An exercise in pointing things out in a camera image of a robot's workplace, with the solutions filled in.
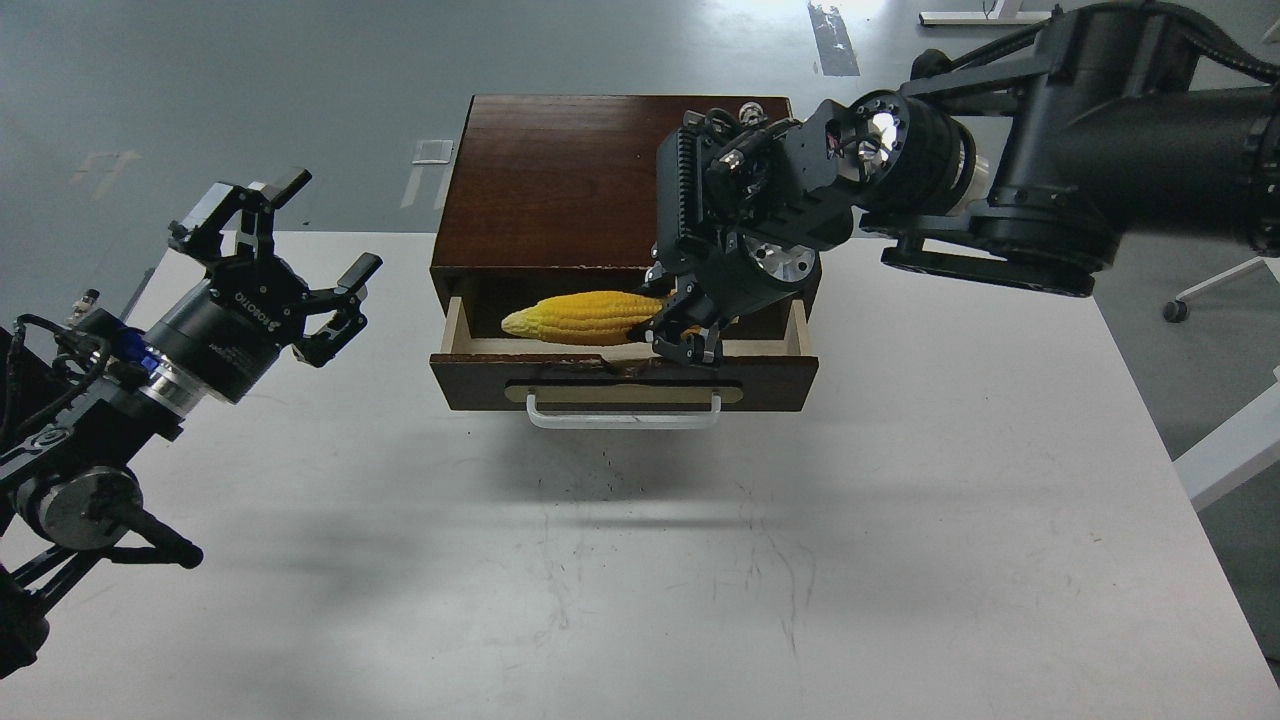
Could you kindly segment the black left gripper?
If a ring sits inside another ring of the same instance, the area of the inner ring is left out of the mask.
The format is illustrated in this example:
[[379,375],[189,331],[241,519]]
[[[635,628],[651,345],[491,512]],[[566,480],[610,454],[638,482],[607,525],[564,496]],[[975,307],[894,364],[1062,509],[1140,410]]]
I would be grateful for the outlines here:
[[[310,366],[325,366],[367,324],[361,302],[383,259],[364,252],[335,286],[310,290],[275,258],[274,220],[310,181],[297,168],[274,183],[214,183],[189,214],[168,227],[168,246],[206,269],[180,301],[143,334],[173,366],[196,377],[228,402],[241,401],[292,345]],[[234,218],[236,251],[221,252]],[[292,304],[292,313],[285,306]],[[303,320],[330,313],[312,334]]]

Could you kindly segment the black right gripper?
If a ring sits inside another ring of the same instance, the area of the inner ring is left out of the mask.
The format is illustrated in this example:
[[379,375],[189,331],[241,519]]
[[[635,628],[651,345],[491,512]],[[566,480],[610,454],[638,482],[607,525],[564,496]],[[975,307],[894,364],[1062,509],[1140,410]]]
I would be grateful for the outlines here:
[[815,278],[819,254],[852,233],[844,176],[844,109],[806,120],[689,110],[660,145],[654,264],[640,295],[660,302],[640,324],[660,357],[719,366],[723,332]]

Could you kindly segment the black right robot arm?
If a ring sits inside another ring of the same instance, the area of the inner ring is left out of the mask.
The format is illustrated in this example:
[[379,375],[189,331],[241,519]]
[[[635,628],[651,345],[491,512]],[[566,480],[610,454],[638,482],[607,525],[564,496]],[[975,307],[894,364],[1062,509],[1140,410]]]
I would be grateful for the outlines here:
[[654,261],[627,333],[717,366],[721,336],[865,231],[883,264],[1087,297],[1128,231],[1277,256],[1277,67],[1174,3],[1097,3],[806,119],[689,111],[660,145]]

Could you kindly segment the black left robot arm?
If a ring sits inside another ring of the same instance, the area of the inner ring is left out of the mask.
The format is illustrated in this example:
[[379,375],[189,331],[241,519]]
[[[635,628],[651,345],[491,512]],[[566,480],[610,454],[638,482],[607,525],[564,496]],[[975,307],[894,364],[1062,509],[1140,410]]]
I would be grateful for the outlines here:
[[174,439],[206,397],[239,402],[292,348],[323,366],[366,325],[366,252],[314,290],[276,255],[274,220],[311,179],[218,182],[169,225],[169,247],[202,279],[148,331],[87,290],[65,322],[19,315],[3,334],[3,523],[19,518],[50,546],[3,570],[3,675],[27,667],[49,611],[99,562],[197,568],[202,550],[145,509],[129,461]]

